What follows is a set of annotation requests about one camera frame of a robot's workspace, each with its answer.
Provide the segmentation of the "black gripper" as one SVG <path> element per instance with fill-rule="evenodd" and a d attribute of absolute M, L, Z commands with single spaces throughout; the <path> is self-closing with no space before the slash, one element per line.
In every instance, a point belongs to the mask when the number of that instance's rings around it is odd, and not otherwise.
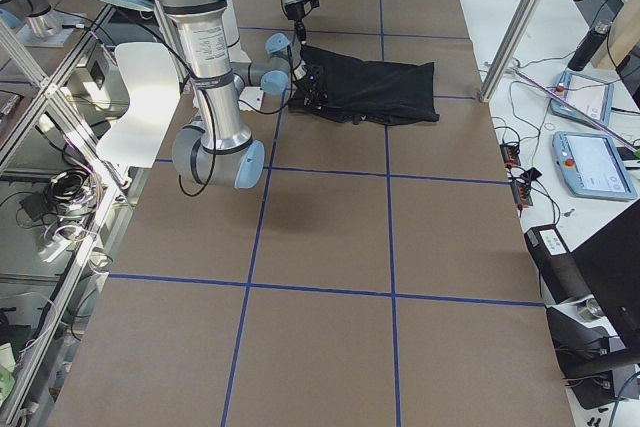
<path fill-rule="evenodd" d="M 313 9 L 320 6 L 319 0 L 282 0 L 283 11 L 288 20 L 294 21 L 295 35 L 301 46 L 306 44 L 306 27 L 302 21 Z"/>
<path fill-rule="evenodd" d="M 324 68 L 317 64 L 305 64 L 303 73 L 297 81 L 297 88 L 302 93 L 304 102 L 311 105 L 324 104 L 328 100 Z"/>

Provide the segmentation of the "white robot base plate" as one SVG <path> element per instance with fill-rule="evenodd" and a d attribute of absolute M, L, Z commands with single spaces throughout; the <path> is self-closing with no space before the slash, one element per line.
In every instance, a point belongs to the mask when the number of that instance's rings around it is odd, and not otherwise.
<path fill-rule="evenodd" d="M 260 87 L 244 87 L 238 95 L 239 108 L 241 111 L 262 110 L 264 92 Z"/>

